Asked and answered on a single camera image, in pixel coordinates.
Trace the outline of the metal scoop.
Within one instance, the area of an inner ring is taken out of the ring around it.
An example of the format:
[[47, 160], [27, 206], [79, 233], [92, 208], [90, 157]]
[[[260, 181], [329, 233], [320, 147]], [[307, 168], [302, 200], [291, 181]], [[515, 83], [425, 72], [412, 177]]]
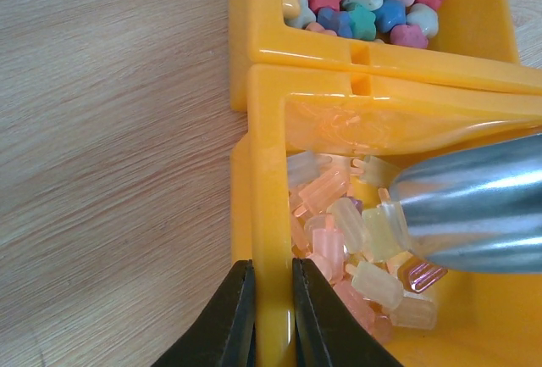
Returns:
[[478, 273], [541, 271], [541, 136], [430, 158], [389, 187], [384, 215], [401, 247]]

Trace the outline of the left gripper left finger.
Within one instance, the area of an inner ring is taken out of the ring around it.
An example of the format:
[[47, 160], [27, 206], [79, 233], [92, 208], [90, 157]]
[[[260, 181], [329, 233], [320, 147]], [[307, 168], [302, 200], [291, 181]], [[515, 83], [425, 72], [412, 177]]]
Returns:
[[255, 272], [235, 262], [190, 328], [155, 366], [254, 366]]

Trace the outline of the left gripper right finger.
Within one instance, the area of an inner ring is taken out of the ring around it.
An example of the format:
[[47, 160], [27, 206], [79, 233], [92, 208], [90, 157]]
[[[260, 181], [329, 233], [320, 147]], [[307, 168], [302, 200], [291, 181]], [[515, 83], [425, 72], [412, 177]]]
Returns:
[[292, 260], [299, 366], [400, 366], [351, 315], [316, 264]]

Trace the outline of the yellow bin with star candies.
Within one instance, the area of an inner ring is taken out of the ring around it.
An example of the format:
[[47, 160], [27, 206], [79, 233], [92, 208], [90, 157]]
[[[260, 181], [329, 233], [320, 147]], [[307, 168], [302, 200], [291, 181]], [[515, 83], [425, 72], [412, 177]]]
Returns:
[[359, 71], [538, 95], [519, 63], [507, 0], [228, 0], [230, 106], [255, 64]]

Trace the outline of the yellow bin with popsicle candies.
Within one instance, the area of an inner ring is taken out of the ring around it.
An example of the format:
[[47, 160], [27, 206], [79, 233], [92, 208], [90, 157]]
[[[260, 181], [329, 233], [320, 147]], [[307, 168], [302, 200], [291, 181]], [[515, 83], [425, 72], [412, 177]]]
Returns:
[[230, 102], [257, 365], [540, 365], [540, 91], [255, 64]]

